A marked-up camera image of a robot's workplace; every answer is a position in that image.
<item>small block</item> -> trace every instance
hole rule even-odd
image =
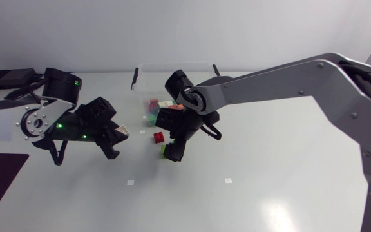
[[[167,103],[166,102],[159,102],[158,103],[158,106],[159,107],[166,107],[167,106]]]
[[[161,145],[161,158],[165,159],[164,151],[166,150],[166,145]]]
[[[120,127],[118,127],[117,129],[118,132],[121,132],[127,136],[129,136],[129,131],[127,130],[127,128],[125,127],[125,125],[121,125]]]
[[[162,132],[154,133],[154,141],[155,143],[164,142],[164,135]]]

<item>white tabletop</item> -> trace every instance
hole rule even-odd
[[[0,142],[0,153],[30,154],[0,201],[0,231],[360,230],[359,146],[313,98],[226,106],[216,124],[223,138],[197,133],[174,163],[160,158],[153,133],[169,133],[146,126],[133,73],[76,75],[79,103],[109,100],[131,135],[115,160],[92,142],[69,142],[59,167],[30,143]]]

